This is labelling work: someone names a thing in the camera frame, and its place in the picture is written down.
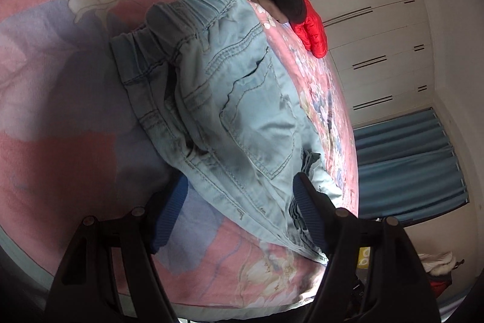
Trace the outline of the yellow shopping bag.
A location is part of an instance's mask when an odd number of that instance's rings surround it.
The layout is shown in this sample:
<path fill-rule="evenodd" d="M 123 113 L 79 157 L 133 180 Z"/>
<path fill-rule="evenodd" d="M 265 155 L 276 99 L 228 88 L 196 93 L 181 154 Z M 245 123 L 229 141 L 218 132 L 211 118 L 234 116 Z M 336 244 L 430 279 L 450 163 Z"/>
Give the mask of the yellow shopping bag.
<path fill-rule="evenodd" d="M 371 257 L 371 248 L 361 247 L 358 251 L 357 268 L 362 270 L 367 270 L 369 268 L 370 257 Z"/>

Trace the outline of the red garment on floor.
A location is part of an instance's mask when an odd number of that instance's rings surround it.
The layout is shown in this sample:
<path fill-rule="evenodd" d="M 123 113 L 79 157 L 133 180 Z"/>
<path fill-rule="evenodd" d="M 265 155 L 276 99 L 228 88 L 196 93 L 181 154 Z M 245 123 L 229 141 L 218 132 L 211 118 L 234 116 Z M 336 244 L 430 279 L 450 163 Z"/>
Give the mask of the red garment on floor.
<path fill-rule="evenodd" d="M 453 283 L 451 275 L 430 276 L 429 283 L 435 298 L 439 298 Z"/>

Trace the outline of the red puffer jacket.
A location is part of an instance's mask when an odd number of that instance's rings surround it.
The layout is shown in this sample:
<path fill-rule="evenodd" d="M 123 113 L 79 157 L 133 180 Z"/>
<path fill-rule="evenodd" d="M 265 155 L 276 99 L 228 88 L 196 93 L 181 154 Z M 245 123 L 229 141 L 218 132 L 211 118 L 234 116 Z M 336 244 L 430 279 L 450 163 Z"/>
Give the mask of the red puffer jacket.
<path fill-rule="evenodd" d="M 291 21 L 289 24 L 302 41 L 305 49 L 321 59 L 326 56 L 328 51 L 328 42 L 322 19 L 309 0 L 303 0 L 303 4 L 305 7 L 304 19 L 299 23 Z"/>

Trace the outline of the beige clothes pile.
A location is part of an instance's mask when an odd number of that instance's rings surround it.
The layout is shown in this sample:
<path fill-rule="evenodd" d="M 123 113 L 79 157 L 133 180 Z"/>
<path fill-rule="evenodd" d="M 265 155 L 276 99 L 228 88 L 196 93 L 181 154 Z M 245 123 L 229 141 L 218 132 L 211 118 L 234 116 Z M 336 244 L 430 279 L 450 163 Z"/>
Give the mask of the beige clothes pile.
<path fill-rule="evenodd" d="M 432 276 L 447 275 L 454 269 L 457 263 L 457 259 L 452 252 L 439 254 L 420 253 L 418 257 L 424 271 Z"/>

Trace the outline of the blue curtain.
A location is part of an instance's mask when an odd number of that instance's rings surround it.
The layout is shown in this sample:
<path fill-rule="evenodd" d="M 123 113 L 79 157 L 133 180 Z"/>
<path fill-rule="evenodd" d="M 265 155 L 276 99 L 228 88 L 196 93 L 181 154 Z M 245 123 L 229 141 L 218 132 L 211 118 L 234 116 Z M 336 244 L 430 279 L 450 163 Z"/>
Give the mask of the blue curtain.
<path fill-rule="evenodd" d="M 358 160 L 358 215 L 393 216 L 412 226 L 469 203 L 454 146 L 434 109 L 354 131 Z"/>

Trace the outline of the light blue denim pants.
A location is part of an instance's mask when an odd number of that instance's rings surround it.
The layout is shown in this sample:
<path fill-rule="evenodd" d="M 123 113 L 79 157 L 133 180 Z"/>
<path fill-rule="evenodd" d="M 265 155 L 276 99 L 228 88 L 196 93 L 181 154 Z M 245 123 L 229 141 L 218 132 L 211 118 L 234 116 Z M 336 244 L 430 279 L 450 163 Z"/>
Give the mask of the light blue denim pants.
<path fill-rule="evenodd" d="M 342 192 L 249 3 L 160 2 L 111 47 L 129 103 L 162 159 L 245 231 L 322 262 L 293 179 L 304 173 L 335 202 Z"/>

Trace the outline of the pink floral bed quilt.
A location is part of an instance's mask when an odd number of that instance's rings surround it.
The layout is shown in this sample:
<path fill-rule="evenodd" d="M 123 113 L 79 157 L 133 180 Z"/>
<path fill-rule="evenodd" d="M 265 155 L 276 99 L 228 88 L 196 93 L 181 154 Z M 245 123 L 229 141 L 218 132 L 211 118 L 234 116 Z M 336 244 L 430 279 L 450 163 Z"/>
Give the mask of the pink floral bed quilt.
<path fill-rule="evenodd" d="M 86 215 L 111 219 L 172 174 L 130 111 L 110 39 L 172 0 L 1 0 L 1 245 L 44 299 Z M 283 14 L 253 9 L 322 141 L 324 166 L 358 209 L 355 138 L 327 53 L 307 51 Z"/>

